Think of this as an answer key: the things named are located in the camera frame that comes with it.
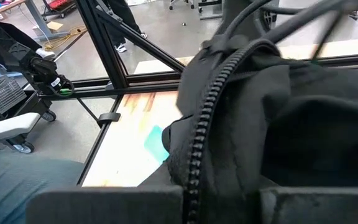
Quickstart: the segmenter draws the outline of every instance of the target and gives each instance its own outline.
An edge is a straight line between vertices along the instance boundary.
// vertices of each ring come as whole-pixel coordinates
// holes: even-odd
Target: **black bag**
[[[177,99],[183,117],[163,132],[164,166],[185,188],[185,220],[358,223],[351,201],[341,207],[337,197],[354,192],[332,190],[358,187],[358,70],[282,59],[264,39],[220,40],[206,42],[186,67]],[[314,200],[305,188],[259,194],[278,185],[329,188]],[[291,194],[303,199],[280,204]],[[322,206],[316,195],[324,194],[333,197]]]

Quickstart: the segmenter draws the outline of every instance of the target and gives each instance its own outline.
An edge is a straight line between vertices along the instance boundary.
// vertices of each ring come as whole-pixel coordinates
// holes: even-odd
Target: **gray floor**
[[[311,4],[311,1],[301,0],[281,0],[280,2],[281,6],[287,7],[305,7]],[[168,1],[166,0],[132,6],[131,9],[140,28],[148,33],[149,39],[174,57],[191,56],[197,53],[200,43],[210,38],[220,23],[219,19],[200,21],[197,10],[191,10],[183,1],[178,1],[173,11],[168,10]],[[29,22],[20,14],[10,19],[25,32],[31,32],[28,29]],[[279,16],[277,24],[279,25],[287,19],[287,16]],[[82,23],[78,11],[63,20],[60,19],[60,21],[64,23],[67,30]],[[285,39],[280,45],[315,43],[318,39],[318,30],[321,30],[321,26],[325,23],[326,18],[318,19]],[[332,40],[358,39],[358,23],[352,19],[346,19],[344,23],[345,28],[340,29]],[[132,43],[127,43],[126,47],[128,51],[120,56],[129,73],[135,70],[137,63],[153,60],[153,57]],[[71,80],[106,77],[106,71],[89,34],[85,34],[67,50],[59,58],[57,64],[59,73],[66,75]],[[113,100],[105,98],[85,100],[85,102],[99,115],[110,109]],[[54,123],[41,121],[29,136],[29,140],[37,148],[34,154],[85,161],[98,135],[98,126],[77,101],[53,102],[52,110],[58,115],[57,121]]]

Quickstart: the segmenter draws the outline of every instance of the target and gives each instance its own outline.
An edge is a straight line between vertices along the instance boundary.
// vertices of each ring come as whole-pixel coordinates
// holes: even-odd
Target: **chair wheel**
[[[56,114],[50,109],[42,115],[42,118],[46,121],[52,122],[56,120]]]
[[[13,145],[13,147],[19,152],[26,154],[33,152],[35,149],[35,147],[29,142],[25,142],[23,144],[15,144]]]

